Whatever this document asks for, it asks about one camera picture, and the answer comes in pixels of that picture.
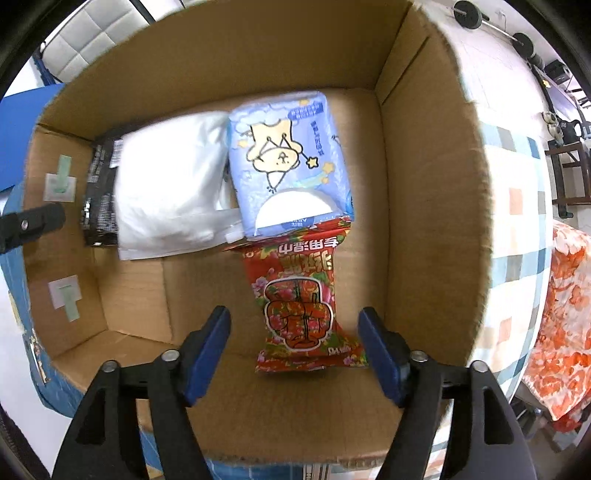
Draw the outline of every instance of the orange floral cloth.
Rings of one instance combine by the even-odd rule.
[[[558,420],[591,400],[591,236],[554,221],[550,268],[540,331],[523,381]]]

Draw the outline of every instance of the red packaging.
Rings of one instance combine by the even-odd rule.
[[[365,351],[336,321],[334,251],[348,222],[242,247],[246,273],[270,332],[256,370],[365,367]]]

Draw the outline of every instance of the black packet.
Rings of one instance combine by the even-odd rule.
[[[121,158],[119,135],[106,134],[95,141],[86,179],[86,195],[80,224],[86,245],[117,245],[115,177]]]

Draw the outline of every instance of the cartoon character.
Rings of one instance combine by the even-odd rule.
[[[300,155],[308,168],[318,166],[317,157],[307,157],[304,148],[291,135],[291,121],[279,120],[275,125],[251,125],[254,145],[246,154],[256,171],[267,174],[268,190],[275,193],[285,174],[300,165]]]
[[[315,278],[286,278],[265,288],[267,325],[287,348],[310,351],[330,333],[333,313]]]

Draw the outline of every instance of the blue package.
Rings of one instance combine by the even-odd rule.
[[[326,97],[292,93],[230,113],[230,172],[248,239],[353,220],[339,136]]]

